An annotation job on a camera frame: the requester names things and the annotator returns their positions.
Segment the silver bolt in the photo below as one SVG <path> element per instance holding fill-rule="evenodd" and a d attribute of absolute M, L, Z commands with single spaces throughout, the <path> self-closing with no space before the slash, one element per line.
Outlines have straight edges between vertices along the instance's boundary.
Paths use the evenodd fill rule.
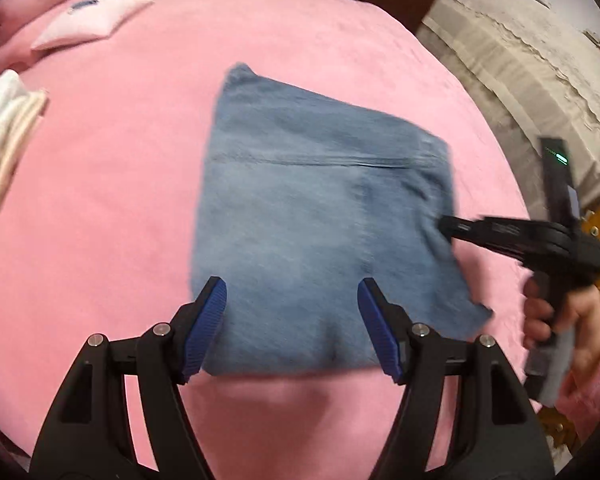
<path fill-rule="evenodd" d="M 489 334 L 482 334 L 478 340 L 482 346 L 486 346 L 487 348 L 491 348 L 496 344 L 496 340 Z"/>
<path fill-rule="evenodd" d="M 89 346 L 100 346 L 104 341 L 104 336 L 102 334 L 91 334 L 87 339 L 87 344 Z"/>
<path fill-rule="evenodd" d="M 420 337 L 424 337 L 426 335 L 429 335 L 429 327 L 427 325 L 425 325 L 424 323 L 416 323 L 415 325 L 413 325 L 411 327 L 411 331 Z"/>
<path fill-rule="evenodd" d="M 171 332 L 171 326 L 169 323 L 158 323 L 154 326 L 154 334 L 155 335 L 167 335 Z"/>

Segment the blue gripper pad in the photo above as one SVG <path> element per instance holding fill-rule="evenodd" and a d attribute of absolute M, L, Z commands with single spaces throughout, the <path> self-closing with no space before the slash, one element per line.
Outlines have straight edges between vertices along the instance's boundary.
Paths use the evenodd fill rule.
<path fill-rule="evenodd" d="M 218 279 L 206 301 L 200 306 L 200 312 L 184 343 L 182 376 L 185 381 L 200 371 L 206 351 L 209 350 L 222 321 L 225 307 L 226 283 Z"/>
<path fill-rule="evenodd" d="M 382 371 L 397 383 L 402 376 L 398 342 L 384 320 L 382 311 L 365 280 L 358 284 L 358 309 L 365 322 L 366 331 L 374 346 Z"/>

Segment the folded towel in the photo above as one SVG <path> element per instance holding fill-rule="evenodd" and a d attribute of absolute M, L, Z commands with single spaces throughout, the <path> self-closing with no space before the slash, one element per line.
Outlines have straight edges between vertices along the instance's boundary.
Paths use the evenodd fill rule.
<path fill-rule="evenodd" d="M 27 91 L 13 70 L 0 76 L 0 204 L 45 104 L 46 93 Z"/>
<path fill-rule="evenodd" d="M 414 321 L 467 338 L 490 316 L 438 231 L 453 214 L 445 143 L 399 118 L 229 72 L 216 107 L 192 266 L 228 291 L 204 369 L 375 365 L 356 288 L 373 276 Z"/>

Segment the pink blanket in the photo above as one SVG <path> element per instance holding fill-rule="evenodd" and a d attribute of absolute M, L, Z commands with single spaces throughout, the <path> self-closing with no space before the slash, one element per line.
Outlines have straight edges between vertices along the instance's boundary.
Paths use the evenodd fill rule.
<path fill-rule="evenodd" d="M 141 334 L 190 300 L 194 205 L 226 70 L 405 118 L 450 145 L 458 214 L 524 217 L 500 148 L 460 83 L 398 22 L 350 0 L 156 0 L 109 40 L 23 74 L 50 105 L 0 213 L 0 428 L 27 452 L 89 334 Z M 493 334 L 521 372 L 512 260 L 458 243 Z M 402 389 L 379 369 L 304 378 L 204 374 L 181 389 L 219 479 L 365 479 Z M 138 393 L 129 407 L 153 458 Z M 430 465 L 444 460 L 445 396 Z"/>

